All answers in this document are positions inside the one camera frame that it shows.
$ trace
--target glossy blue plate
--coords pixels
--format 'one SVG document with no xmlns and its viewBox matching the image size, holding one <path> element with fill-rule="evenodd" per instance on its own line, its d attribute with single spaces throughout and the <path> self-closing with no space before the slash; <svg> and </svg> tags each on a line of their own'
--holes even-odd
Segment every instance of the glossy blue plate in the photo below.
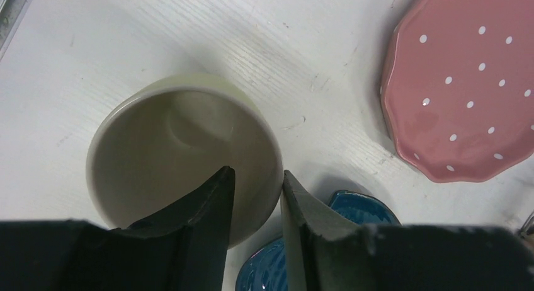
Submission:
<svg viewBox="0 0 534 291">
<path fill-rule="evenodd" d="M 352 191 L 340 190 L 328 204 L 356 224 L 399 225 L 397 217 L 381 201 Z M 241 267 L 236 291 L 287 291 L 283 239 L 280 237 L 254 253 Z"/>
</svg>

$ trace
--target plate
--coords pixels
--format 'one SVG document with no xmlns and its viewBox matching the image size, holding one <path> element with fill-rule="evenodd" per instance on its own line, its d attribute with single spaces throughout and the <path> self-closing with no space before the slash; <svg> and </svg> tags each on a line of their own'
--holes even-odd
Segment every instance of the plate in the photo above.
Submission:
<svg viewBox="0 0 534 291">
<path fill-rule="evenodd" d="M 534 0 L 417 0 L 394 31 L 382 110 L 430 180 L 481 182 L 534 152 Z"/>
</svg>

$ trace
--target tabletop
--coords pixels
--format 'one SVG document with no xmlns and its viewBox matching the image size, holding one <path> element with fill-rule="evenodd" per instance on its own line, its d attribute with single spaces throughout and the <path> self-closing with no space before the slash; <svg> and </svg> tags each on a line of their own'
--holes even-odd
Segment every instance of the tabletop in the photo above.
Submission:
<svg viewBox="0 0 534 291">
<path fill-rule="evenodd" d="M 0 61 L 0 219 L 88 219 L 98 125 L 162 77 L 210 72 L 245 91 L 284 167 L 316 197 L 357 185 L 403 224 L 517 228 L 534 158 L 484 183 L 430 182 L 401 161 L 380 109 L 387 43 L 413 0 L 32 0 Z M 228 251 L 224 290 L 281 234 L 280 207 Z"/>
</svg>

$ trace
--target pink plate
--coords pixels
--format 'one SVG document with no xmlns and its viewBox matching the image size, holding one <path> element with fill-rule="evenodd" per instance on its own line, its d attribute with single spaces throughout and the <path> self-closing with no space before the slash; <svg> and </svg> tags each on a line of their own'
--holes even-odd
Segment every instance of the pink plate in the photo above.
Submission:
<svg viewBox="0 0 534 291">
<path fill-rule="evenodd" d="M 481 182 L 534 152 L 534 0 L 417 0 L 395 29 L 382 109 L 429 179 Z"/>
</svg>

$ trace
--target white wooden surface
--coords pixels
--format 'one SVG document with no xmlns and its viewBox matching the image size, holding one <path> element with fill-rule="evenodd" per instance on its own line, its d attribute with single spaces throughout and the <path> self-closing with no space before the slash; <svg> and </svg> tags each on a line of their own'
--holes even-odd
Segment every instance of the white wooden surface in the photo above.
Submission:
<svg viewBox="0 0 534 291">
<path fill-rule="evenodd" d="M 0 218 L 89 219 L 86 152 L 119 102 L 179 72 L 225 76 L 273 127 L 285 167 L 323 200 L 358 183 L 403 223 L 518 227 L 534 158 L 438 185 L 391 152 L 378 102 L 390 34 L 412 0 L 33 0 L 0 62 Z M 281 232 L 280 209 L 228 253 L 224 290 Z"/>
</svg>

